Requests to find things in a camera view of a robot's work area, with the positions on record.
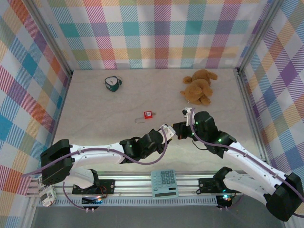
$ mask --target calculator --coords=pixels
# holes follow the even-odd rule
[[[153,199],[171,199],[179,196],[174,170],[151,172]]]

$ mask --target white tabletop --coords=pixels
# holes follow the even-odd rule
[[[196,112],[208,111],[219,130],[229,133],[250,152],[260,157],[256,141],[249,128],[242,98],[232,69],[212,69],[218,80],[211,82],[213,96],[210,106],[188,104],[180,91],[187,85],[185,76],[195,69],[151,69],[151,70],[97,70],[75,71],[67,93],[54,142],[69,139],[71,144],[107,145],[142,137],[151,129],[158,130],[162,124],[172,125],[185,121],[182,109],[195,107]],[[110,92],[104,85],[109,76],[120,76],[122,86]],[[157,114],[145,123],[135,123],[144,111]],[[177,171],[216,171],[223,166],[239,170],[234,164],[218,156],[200,151],[192,139],[170,142],[162,160],[155,165],[99,164],[87,168],[97,171],[152,171],[175,169]],[[158,158],[157,152],[142,162]]]

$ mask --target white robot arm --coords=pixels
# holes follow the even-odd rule
[[[190,137],[195,141],[204,142],[211,153],[238,165],[251,176],[249,178],[223,167],[214,175],[219,190],[236,190],[251,196],[265,204],[267,209],[282,221],[287,221],[292,216],[302,203],[303,195],[301,179],[296,174],[287,175],[258,159],[231,135],[219,131],[209,113],[198,112],[194,115],[191,108],[186,108],[183,114],[187,118],[186,122],[175,123],[173,127],[163,125],[158,131],[151,130],[142,138],[134,137],[111,145],[79,146],[70,145],[68,140],[61,140],[41,155],[41,165],[49,165],[42,171],[43,183],[55,184],[64,181],[81,189],[99,186],[96,171],[86,170],[82,166],[141,163],[140,159],[145,159],[155,151],[161,154],[161,158],[165,146],[176,134],[179,140]],[[62,156],[65,159],[55,162]]]

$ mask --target plaid fabric backdrop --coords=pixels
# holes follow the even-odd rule
[[[21,0],[0,0],[0,227],[16,227],[68,78]]]
[[[91,70],[235,68],[271,0],[35,2],[71,67]]]
[[[246,68],[269,159],[304,184],[304,1],[285,0]]]

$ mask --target brown teddy bear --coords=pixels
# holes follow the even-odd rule
[[[181,91],[180,94],[185,96],[186,100],[195,105],[209,105],[209,96],[212,96],[212,89],[210,89],[210,84],[212,80],[217,80],[218,76],[212,72],[205,69],[198,70],[193,74],[192,77],[184,77],[183,82],[185,84],[190,84],[187,86],[185,91]]]

